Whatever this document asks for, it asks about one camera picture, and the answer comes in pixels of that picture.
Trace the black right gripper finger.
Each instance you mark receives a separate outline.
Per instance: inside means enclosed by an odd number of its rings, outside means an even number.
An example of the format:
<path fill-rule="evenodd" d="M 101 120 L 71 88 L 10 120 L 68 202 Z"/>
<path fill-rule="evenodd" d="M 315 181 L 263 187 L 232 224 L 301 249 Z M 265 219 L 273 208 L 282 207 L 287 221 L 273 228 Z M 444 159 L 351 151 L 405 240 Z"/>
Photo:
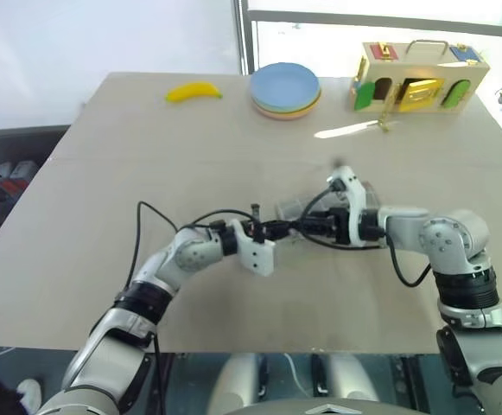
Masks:
<path fill-rule="evenodd" d="M 318 216 L 301 217 L 295 221 L 294 229 L 302 235 L 322 235 L 322 218 Z"/>

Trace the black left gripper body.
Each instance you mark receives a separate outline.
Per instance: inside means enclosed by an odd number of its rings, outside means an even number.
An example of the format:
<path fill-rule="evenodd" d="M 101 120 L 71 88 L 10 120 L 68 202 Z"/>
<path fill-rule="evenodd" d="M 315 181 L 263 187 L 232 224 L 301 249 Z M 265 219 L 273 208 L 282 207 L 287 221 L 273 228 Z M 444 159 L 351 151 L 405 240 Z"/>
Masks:
<path fill-rule="evenodd" d="M 261 221 L 260 205 L 258 203 L 251 204 L 251 219 L 246 234 L 254 242 L 264 243 L 266 240 L 274 240 L 275 224 L 275 220 Z"/>

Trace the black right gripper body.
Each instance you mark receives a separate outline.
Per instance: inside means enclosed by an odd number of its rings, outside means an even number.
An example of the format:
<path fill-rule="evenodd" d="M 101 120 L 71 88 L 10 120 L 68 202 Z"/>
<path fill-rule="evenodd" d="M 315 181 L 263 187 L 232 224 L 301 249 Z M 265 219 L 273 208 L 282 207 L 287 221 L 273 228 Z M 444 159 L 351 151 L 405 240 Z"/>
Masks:
<path fill-rule="evenodd" d="M 350 246 L 349 218 L 350 213 L 347 207 L 331 207 L 320 212 L 321 236 L 331 238 L 335 244 Z"/>

